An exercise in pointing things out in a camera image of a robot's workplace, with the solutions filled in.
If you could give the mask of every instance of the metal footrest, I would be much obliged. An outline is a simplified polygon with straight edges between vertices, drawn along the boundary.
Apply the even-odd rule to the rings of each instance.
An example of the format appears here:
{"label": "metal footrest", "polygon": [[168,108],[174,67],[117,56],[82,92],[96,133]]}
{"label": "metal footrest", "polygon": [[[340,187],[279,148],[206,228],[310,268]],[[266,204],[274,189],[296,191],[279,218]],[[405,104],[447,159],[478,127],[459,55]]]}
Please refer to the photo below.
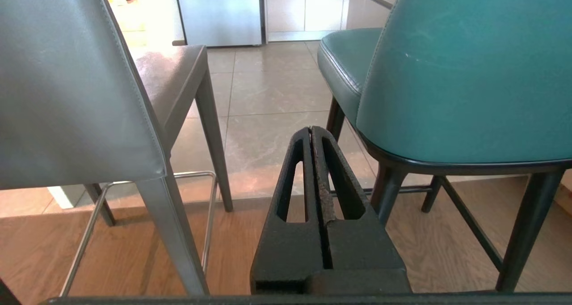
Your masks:
{"label": "metal footrest", "polygon": [[[208,254],[210,248],[210,236],[212,233],[212,226],[213,226],[213,213],[215,210],[213,205],[216,200],[217,177],[213,171],[174,173],[175,178],[192,178],[192,177],[204,177],[204,176],[212,177],[212,186],[210,188],[209,211],[208,211],[206,233],[205,233],[205,246],[202,250],[202,261],[201,261],[202,270],[205,272],[206,275],[206,266],[208,265]],[[73,280],[76,277],[77,271],[80,267],[80,262],[85,254],[85,250],[88,246],[89,239],[92,237],[92,233],[96,225],[97,216],[100,214],[101,207],[104,205],[105,196],[107,195],[108,189],[116,185],[127,184],[127,183],[133,183],[133,181],[112,182],[106,184],[102,188],[100,197],[97,199],[95,208],[93,209],[92,215],[89,218],[88,226],[85,228],[84,235],[81,238],[80,246],[78,247],[70,271],[67,273],[66,281],[65,283],[63,283],[62,291],[59,293],[60,297],[67,297],[70,289],[72,288]]]}
{"label": "metal footrest", "polygon": [[[305,223],[287,223],[296,164]],[[344,219],[335,215],[328,175]],[[409,293],[406,267],[333,136],[303,128],[290,140],[251,268],[252,293]]]}

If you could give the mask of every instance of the refrigerator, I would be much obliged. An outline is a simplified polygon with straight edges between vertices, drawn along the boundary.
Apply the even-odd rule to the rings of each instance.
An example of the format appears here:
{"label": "refrigerator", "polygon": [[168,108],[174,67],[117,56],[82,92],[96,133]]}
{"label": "refrigerator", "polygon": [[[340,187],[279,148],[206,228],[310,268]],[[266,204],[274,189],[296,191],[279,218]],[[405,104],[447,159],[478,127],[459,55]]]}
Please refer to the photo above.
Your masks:
{"label": "refrigerator", "polygon": [[178,0],[186,44],[262,44],[261,0]]}

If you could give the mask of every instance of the stool seat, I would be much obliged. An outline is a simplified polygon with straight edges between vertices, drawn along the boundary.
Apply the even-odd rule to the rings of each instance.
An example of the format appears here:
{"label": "stool seat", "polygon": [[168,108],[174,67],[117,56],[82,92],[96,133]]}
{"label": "stool seat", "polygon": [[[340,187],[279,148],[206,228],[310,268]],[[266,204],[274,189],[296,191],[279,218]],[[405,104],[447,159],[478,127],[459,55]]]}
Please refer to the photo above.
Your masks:
{"label": "stool seat", "polygon": [[341,30],[325,36],[318,66],[349,122],[355,126],[358,106],[382,28]]}

